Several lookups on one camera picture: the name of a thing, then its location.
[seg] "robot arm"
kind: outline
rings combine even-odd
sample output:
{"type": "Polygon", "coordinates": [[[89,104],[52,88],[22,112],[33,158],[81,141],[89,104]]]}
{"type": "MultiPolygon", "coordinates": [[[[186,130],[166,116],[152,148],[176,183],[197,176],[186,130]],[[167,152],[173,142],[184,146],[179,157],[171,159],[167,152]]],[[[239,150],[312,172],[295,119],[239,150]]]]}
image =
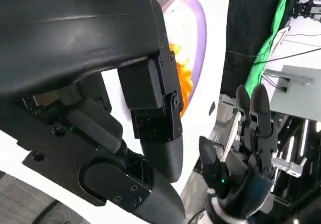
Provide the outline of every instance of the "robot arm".
{"type": "Polygon", "coordinates": [[[0,1],[0,130],[31,151],[23,164],[95,206],[182,223],[170,182],[182,170],[183,100],[157,1],[0,1]],[[110,114],[100,71],[115,68],[144,156],[110,114]]]}

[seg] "gray floor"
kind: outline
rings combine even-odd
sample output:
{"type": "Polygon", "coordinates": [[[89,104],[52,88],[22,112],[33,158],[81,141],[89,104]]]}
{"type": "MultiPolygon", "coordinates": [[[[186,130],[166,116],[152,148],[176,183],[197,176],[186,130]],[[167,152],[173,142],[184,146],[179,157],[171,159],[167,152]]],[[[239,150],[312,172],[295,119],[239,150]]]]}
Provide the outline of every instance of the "gray floor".
{"type": "Polygon", "coordinates": [[[181,193],[186,212],[186,223],[206,205],[207,190],[208,186],[203,177],[193,171],[181,193]]]}
{"type": "Polygon", "coordinates": [[[10,175],[1,178],[0,223],[32,224],[54,199],[10,175]]]}

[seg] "black robotic finger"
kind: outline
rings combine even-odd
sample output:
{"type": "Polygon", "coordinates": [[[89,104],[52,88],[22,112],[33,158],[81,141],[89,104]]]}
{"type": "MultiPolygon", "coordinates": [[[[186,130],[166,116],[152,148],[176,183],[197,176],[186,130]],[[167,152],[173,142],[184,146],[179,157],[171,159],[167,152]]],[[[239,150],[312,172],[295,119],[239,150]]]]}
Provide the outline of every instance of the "black robotic finger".
{"type": "Polygon", "coordinates": [[[225,163],[217,158],[215,143],[201,136],[199,141],[200,158],[202,161],[202,176],[209,188],[215,190],[220,198],[225,198],[230,192],[230,174],[225,163]]]}
{"type": "Polygon", "coordinates": [[[244,85],[240,85],[236,90],[236,104],[239,108],[250,111],[250,97],[244,85]]]}
{"type": "Polygon", "coordinates": [[[149,223],[184,223],[185,209],[172,185],[155,168],[151,168],[150,178],[151,193],[133,214],[149,223]]]}
{"type": "Polygon", "coordinates": [[[144,156],[171,183],[177,182],[183,167],[183,136],[168,142],[140,142],[144,156]]]}
{"type": "Polygon", "coordinates": [[[252,93],[251,117],[257,122],[261,136],[269,137],[272,133],[270,102],[263,84],[257,85],[252,93]]]}

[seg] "orange food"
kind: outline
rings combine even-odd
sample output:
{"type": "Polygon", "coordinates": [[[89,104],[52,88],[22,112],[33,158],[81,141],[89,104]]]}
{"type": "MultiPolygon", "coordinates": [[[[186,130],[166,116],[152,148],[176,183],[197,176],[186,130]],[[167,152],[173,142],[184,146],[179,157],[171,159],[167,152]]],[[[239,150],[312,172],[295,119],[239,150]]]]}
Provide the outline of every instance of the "orange food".
{"type": "MultiPolygon", "coordinates": [[[[171,43],[170,50],[174,51],[175,57],[177,57],[180,54],[181,48],[176,44],[171,43]]],[[[193,83],[191,80],[192,71],[187,66],[188,62],[189,62],[188,57],[186,57],[186,59],[184,58],[184,60],[180,62],[176,60],[176,67],[179,75],[181,91],[183,96],[183,103],[184,103],[184,108],[183,108],[183,111],[181,112],[181,117],[183,116],[183,114],[185,113],[188,107],[189,95],[193,89],[193,83]]]]}

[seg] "screw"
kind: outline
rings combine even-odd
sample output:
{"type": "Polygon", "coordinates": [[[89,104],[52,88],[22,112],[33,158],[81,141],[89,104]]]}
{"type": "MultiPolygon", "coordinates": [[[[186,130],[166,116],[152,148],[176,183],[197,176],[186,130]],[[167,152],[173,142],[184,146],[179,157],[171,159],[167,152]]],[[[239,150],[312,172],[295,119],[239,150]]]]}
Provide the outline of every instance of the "screw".
{"type": "Polygon", "coordinates": [[[119,203],[121,202],[121,197],[118,195],[114,198],[114,202],[119,203]]]}
{"type": "Polygon", "coordinates": [[[45,155],[39,151],[34,151],[32,153],[32,158],[34,161],[39,162],[39,161],[43,161],[45,159],[45,155]]]}
{"type": "Polygon", "coordinates": [[[131,203],[132,203],[133,205],[138,205],[138,204],[141,203],[141,198],[140,198],[140,197],[137,197],[137,198],[135,198],[135,199],[132,199],[132,200],[131,200],[131,203]]]}
{"type": "Polygon", "coordinates": [[[137,190],[138,190],[137,185],[132,185],[132,186],[130,187],[130,191],[132,191],[132,192],[135,192],[135,191],[137,191],[137,190]]]}
{"type": "Polygon", "coordinates": [[[65,135],[66,131],[62,127],[54,126],[52,128],[52,133],[57,137],[62,137],[65,135]]]}
{"type": "Polygon", "coordinates": [[[163,62],[163,59],[162,59],[161,57],[159,57],[158,60],[159,60],[160,65],[162,66],[163,63],[164,63],[164,62],[163,62]]]}
{"type": "Polygon", "coordinates": [[[179,98],[177,96],[173,97],[173,106],[174,108],[179,107],[179,98]]]}

